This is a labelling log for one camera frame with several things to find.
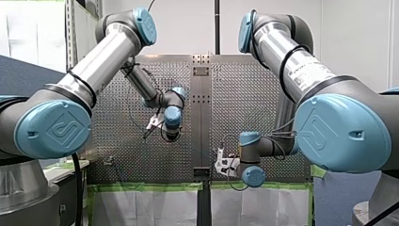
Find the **end effector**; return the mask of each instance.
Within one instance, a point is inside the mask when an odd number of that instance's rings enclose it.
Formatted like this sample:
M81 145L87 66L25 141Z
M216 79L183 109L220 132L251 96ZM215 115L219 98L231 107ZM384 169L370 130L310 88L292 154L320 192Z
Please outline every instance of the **end effector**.
M280 160L295 154L297 148L291 137L261 136L258 132L244 132L239 137L239 154L223 157L223 142L217 150L216 171L231 177L238 177L250 187L261 186L266 172L261 168L261 157L275 157Z
M167 142L173 142L180 136L182 116L184 110L185 90L182 87L174 87L166 91L156 89L148 77L151 72L142 69L134 60L125 63L121 70L130 83L136 88L142 97L142 103L149 108L158 108L157 113L150 118L147 126L146 138L155 128L160 128L161 133L165 131L166 137L161 134Z

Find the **white cloth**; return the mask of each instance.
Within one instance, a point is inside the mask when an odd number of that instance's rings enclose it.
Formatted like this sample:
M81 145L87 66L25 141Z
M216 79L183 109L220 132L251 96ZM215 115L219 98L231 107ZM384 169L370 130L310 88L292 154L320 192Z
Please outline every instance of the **white cloth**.
M309 190L249 188L238 192L214 189L211 195L213 225L309 225Z

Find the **metal pole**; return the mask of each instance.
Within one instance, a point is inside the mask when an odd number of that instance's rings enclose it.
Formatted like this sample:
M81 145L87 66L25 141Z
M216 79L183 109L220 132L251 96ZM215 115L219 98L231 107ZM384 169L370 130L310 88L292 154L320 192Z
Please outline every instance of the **metal pole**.
M220 0L215 0L215 54L220 55Z

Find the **blue logo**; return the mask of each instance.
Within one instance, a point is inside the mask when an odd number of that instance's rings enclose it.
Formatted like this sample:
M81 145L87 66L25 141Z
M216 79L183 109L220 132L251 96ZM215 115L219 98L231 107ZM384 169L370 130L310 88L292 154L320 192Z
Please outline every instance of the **blue logo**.
M84 131L83 124L70 112L63 113L46 130L46 134L65 148L70 148Z
M317 113L311 114L304 125L302 131L299 132L299 136L306 141L318 156L320 156L318 152L325 150L326 146L335 142L333 138L338 137L331 126L320 118Z

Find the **black joint ring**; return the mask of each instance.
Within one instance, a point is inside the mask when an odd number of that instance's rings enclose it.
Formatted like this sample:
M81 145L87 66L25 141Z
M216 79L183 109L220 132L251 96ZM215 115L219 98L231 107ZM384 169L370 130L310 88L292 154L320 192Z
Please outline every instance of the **black joint ring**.
M279 66L279 84L281 86L282 91L284 94L290 99L292 102L295 103L293 97L288 93L287 88L285 87L284 84L284 68L285 64L287 64L288 59L296 52L298 51L307 51L308 53L310 52L310 48L307 45L299 44L294 49L288 51L288 53L285 55L284 59L281 62L281 65Z
M291 24L291 38L294 39L295 38L295 34L296 34L296 24L295 24L295 20L294 17L291 15L287 15L288 19L290 19L290 24Z
M17 104L17 103L21 103L21 102L25 102L27 101L29 98L27 97L10 97L6 100L0 101L0 113L2 111L4 111L7 107ZM0 159L0 166L5 166L5 165L12 165L12 164L17 164L20 162L13 162L13 161L9 161L11 159L16 159L16 158L20 158L19 155L14 154L14 153L7 153L3 150L0 149L0 153L4 153L6 155L10 155L10 156L15 156L14 158L10 158L10 159Z
M76 80L78 80L79 82L81 82L83 85L85 85L88 90L90 90L91 92L91 96L93 98L93 103L91 105L91 108L93 108L96 104L97 104L97 95L96 92L93 90L93 88L82 78L80 78L78 75L76 75L73 71L73 68L68 69L68 74L70 74L72 77L74 77Z
M32 160L34 160L34 159L30 158L30 157L15 155L15 157L13 157L13 158L0 159L0 166L15 165L15 164L24 163L24 162L28 162L28 161L32 161Z
M7 107L20 103L20 102L25 102L29 98L27 97L11 97L9 99L3 100L0 102L0 113L4 111Z
M80 106L82 106L88 113L88 115L91 117L92 113L91 113L91 109L90 107L88 107L88 105L85 104L85 102L83 102L79 97L77 97L75 94L68 92L67 90L60 88L58 86L54 86L51 84L46 84L43 86L42 89L46 89L46 90L50 90L53 92L56 92L58 94L63 95L64 97L71 99L74 102L77 102Z
M300 99L298 105L296 106L296 108L300 107L300 105L302 105L302 103L304 103L306 100L308 100L309 98L311 98L312 96L314 96L317 92L319 92L320 90L335 84L335 83L339 83L342 81L359 81L357 78L349 76L349 75L341 75L341 76L336 76L336 77L332 77L328 80L325 80L319 84L317 84L313 89L311 89L308 93L306 93L302 99Z

